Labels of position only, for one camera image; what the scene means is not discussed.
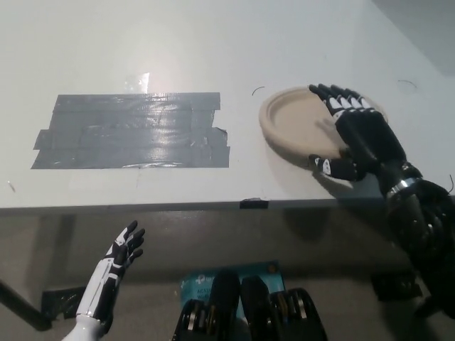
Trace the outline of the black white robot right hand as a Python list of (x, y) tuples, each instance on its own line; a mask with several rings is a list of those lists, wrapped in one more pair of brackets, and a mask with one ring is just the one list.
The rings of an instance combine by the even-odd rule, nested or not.
[(322, 175), (357, 182), (374, 175), (382, 195), (418, 181), (420, 171), (407, 160), (406, 153), (386, 122), (360, 93), (336, 85), (309, 85), (309, 90), (326, 106), (336, 131), (347, 146), (340, 158), (311, 154), (309, 163)]

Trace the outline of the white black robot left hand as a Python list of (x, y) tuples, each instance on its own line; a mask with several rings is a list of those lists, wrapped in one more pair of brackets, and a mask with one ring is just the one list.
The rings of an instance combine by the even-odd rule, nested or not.
[(113, 314), (119, 285), (126, 270), (143, 254), (144, 229), (134, 220), (112, 242), (97, 263), (78, 306), (77, 315), (106, 321)]

